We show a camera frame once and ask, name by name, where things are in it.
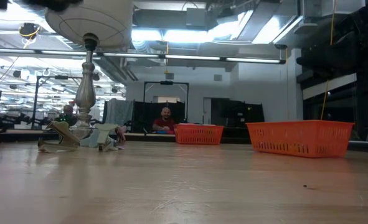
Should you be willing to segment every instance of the white lampshade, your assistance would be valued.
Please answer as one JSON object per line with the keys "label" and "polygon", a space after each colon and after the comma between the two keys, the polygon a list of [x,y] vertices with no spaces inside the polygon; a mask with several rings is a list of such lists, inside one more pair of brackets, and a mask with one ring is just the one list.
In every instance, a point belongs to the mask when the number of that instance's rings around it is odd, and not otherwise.
{"label": "white lampshade", "polygon": [[64,12],[47,11],[49,26],[76,44],[84,44],[83,36],[95,34],[99,47],[118,48],[131,42],[132,0],[84,0]]}

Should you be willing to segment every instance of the wall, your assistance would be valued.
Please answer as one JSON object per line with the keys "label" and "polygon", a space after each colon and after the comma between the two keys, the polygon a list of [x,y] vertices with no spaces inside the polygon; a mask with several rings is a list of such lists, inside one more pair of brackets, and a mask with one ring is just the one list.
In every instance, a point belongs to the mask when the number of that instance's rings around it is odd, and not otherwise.
{"label": "wall", "polygon": [[238,64],[231,73],[231,99],[262,104],[266,121],[303,119],[303,96],[296,82],[299,54],[293,50],[286,65]]}
{"label": "wall", "polygon": [[[159,82],[165,80],[163,67],[132,68],[138,77],[138,82],[129,82],[126,87],[126,100],[143,100],[144,81]],[[188,121],[201,123],[203,120],[203,99],[204,98],[229,98],[229,80],[230,74],[226,73],[224,68],[192,68],[171,67],[169,72],[174,73],[174,82],[189,83],[189,104]],[[214,74],[222,75],[222,82],[214,81]],[[186,101],[185,85],[160,85],[147,84],[149,89],[146,92],[145,102],[153,100],[154,96],[173,96],[179,97],[181,101]]]}

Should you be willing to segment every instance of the red shirt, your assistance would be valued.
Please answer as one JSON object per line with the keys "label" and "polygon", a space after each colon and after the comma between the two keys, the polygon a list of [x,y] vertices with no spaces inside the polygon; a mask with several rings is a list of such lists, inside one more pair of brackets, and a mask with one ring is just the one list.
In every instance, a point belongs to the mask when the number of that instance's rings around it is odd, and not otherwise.
{"label": "red shirt", "polygon": [[167,121],[163,120],[162,118],[154,120],[153,124],[160,126],[160,127],[169,127],[170,131],[174,131],[174,121],[172,119],[168,119]]}

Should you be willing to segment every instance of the wooden floor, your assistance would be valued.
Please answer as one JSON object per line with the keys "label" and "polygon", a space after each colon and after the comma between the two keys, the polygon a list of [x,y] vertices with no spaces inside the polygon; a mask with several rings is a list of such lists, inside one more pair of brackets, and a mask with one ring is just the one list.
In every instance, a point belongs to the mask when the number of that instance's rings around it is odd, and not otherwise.
{"label": "wooden floor", "polygon": [[45,154],[0,144],[0,223],[368,224],[368,153],[305,159],[128,142]]}

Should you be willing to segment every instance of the orange basket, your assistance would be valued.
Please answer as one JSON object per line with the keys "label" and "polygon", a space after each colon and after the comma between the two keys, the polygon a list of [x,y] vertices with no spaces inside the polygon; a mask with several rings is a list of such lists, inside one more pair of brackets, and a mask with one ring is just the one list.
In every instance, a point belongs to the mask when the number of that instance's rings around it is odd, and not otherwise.
{"label": "orange basket", "polygon": [[246,125],[256,151],[320,158],[346,154],[353,123],[311,120]]}
{"label": "orange basket", "polygon": [[223,126],[177,124],[176,142],[179,144],[220,144]]}

